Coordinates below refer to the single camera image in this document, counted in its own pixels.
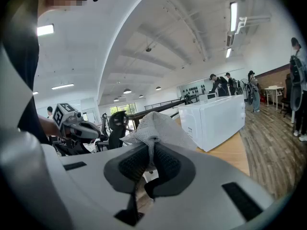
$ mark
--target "white table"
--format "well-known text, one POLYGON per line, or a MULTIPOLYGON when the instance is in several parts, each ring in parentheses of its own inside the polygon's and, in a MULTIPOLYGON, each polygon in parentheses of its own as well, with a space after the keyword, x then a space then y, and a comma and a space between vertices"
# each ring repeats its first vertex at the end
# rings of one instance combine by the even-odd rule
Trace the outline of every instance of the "white table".
POLYGON ((277 97, 277 91, 278 91, 278 90, 282 90, 282 89, 284 89, 284 87, 274 86, 274 87, 265 88, 265 90, 266 90, 266 92, 267 92, 268 106, 269 106, 269 95, 268 95, 268 91, 275 91, 275 92, 276 92, 276 110, 278 110, 278 97, 277 97))

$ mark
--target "jeans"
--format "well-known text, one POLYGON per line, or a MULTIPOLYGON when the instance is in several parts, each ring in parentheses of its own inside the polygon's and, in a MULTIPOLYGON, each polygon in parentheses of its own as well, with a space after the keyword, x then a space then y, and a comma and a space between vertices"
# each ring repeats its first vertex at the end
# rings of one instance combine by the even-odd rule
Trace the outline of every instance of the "jeans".
POLYGON ((260 106, 260 96, 259 96, 259 92, 254 91, 253 93, 253 107, 254 107, 254 112, 259 110, 259 106, 260 106))
POLYGON ((307 129, 307 91, 303 91, 302 103, 300 108, 295 113, 296 130, 300 130, 302 126, 302 135, 306 134, 307 129))

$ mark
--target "person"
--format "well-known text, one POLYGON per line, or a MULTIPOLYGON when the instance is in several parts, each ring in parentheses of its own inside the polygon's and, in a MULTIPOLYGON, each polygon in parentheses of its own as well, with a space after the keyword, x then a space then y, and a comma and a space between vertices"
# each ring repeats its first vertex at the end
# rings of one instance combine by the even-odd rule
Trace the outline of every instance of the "person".
MULTIPOLYGON (((34 30, 37 28, 38 17, 49 10, 80 2, 82 0, 10 0, 7 4, 5 21, 1 22, 3 47, 15 70, 32 91, 39 55, 38 38, 34 30)), ((43 144, 49 144, 46 135, 61 136, 51 118, 37 114, 33 97, 18 127, 35 135, 43 144)))
MULTIPOLYGON (((307 67, 306 67, 306 53, 304 50, 302 50, 301 45, 299 44, 298 40, 293 37, 291 38, 291 44, 293 49, 296 51, 295 56, 301 61, 302 68, 304 70, 305 76, 307 77, 307 67)), ((302 102, 299 110, 296 111, 295 117, 296 117, 296 125, 295 125, 295 131, 293 135, 295 137, 299 137, 300 141, 307 141, 307 82, 306 78, 303 79, 302 82, 302 102)))
POLYGON ((52 106, 47 107, 47 113, 48 113, 48 117, 47 118, 49 118, 51 120, 52 120, 52 117, 53 117, 52 111, 53 111, 52 106))
POLYGON ((228 87, 227 87, 228 82, 225 78, 217 77, 215 74, 211 74, 209 79, 213 81, 213 87, 211 93, 214 93, 215 90, 217 90, 219 96, 228 95, 228 87))
POLYGON ((254 77, 255 73, 253 71, 249 71, 248 73, 248 81, 253 89, 253 108, 254 112, 258 113, 260 112, 259 106, 260 106, 260 95, 259 95, 259 89, 258 89, 258 80, 254 77))
POLYGON ((233 81, 232 77, 230 76, 230 73, 227 72, 225 76, 228 78, 228 85, 229 85, 230 94, 235 95, 236 89, 234 87, 234 81, 233 81))

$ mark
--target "table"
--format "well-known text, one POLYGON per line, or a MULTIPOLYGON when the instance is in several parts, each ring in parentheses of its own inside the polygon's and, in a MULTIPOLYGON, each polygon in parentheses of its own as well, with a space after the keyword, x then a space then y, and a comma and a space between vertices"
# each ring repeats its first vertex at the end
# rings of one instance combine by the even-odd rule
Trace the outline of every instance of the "table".
MULTIPOLYGON (((181 126, 180 117, 175 119, 175 122, 181 126)), ((209 152, 199 147, 196 148, 196 151, 222 159, 249 176, 248 159, 239 132, 209 152)))
POLYGON ((269 88, 265 88, 266 92, 267 92, 267 100, 268 100, 268 106, 269 106, 269 95, 268 95, 268 91, 275 91, 276 92, 276 110, 278 110, 278 97, 277 97, 277 90, 282 90, 284 89, 284 87, 278 87, 278 86, 272 86, 269 88))

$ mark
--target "light fixture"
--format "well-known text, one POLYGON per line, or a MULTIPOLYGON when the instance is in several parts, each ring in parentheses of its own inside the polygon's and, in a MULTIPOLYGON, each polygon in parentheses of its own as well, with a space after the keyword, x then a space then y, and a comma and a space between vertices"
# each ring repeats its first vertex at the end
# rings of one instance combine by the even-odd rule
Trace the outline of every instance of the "light fixture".
POLYGON ((231 21, 230 21, 230 31, 233 32, 236 29, 236 15, 237 15, 238 4, 233 2, 230 4, 230 13, 231 13, 231 21))
POLYGON ((132 91, 131 91, 131 89, 125 89, 124 90, 124 94, 129 94, 129 93, 131 93, 132 91))
POLYGON ((37 28, 37 36, 42 36, 46 34, 54 33, 54 27, 53 24, 40 26, 37 28))
POLYGON ((61 85, 61 86, 57 86, 57 87, 52 87, 53 90, 57 90, 57 89, 61 89, 61 88, 66 88, 66 87, 70 87, 73 86, 74 84, 66 84, 66 85, 61 85))
POLYGON ((227 49, 226 58, 230 56, 231 48, 227 49))

